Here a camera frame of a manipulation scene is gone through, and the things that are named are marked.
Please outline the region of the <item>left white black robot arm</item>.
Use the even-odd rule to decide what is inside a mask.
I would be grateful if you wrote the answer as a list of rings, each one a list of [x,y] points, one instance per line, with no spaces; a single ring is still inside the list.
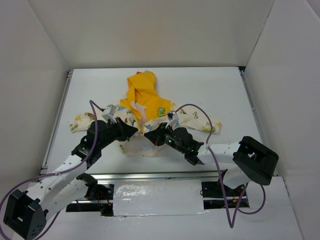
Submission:
[[[68,158],[49,177],[25,191],[8,197],[3,222],[25,240],[34,240],[47,221],[71,202],[97,198],[98,181],[86,171],[102,156],[102,149],[114,141],[128,141],[138,129],[115,121],[93,122]]]

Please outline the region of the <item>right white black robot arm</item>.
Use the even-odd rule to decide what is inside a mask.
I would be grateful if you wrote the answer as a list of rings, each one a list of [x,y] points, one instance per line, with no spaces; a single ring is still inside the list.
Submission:
[[[230,195],[235,188],[249,182],[262,186],[271,184],[279,156],[251,136],[228,144],[208,144],[196,141],[184,127],[173,129],[166,123],[144,136],[156,147],[167,145],[180,152],[191,165],[206,165],[215,160],[224,164],[234,164],[227,169],[218,182],[218,192]]]

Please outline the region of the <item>yellow hooded printed child jacket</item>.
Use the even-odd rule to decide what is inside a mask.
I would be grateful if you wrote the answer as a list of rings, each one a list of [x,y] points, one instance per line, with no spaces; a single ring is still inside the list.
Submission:
[[[129,141],[121,142],[119,147],[126,156],[153,157],[162,146],[154,146],[143,135],[155,130],[161,123],[169,121],[167,113],[177,111],[178,120],[173,129],[183,127],[205,133],[219,134],[221,122],[210,117],[194,107],[180,107],[176,103],[158,95],[153,72],[137,72],[127,79],[128,91],[126,97],[113,102],[115,117],[121,118],[127,125],[138,129]]]

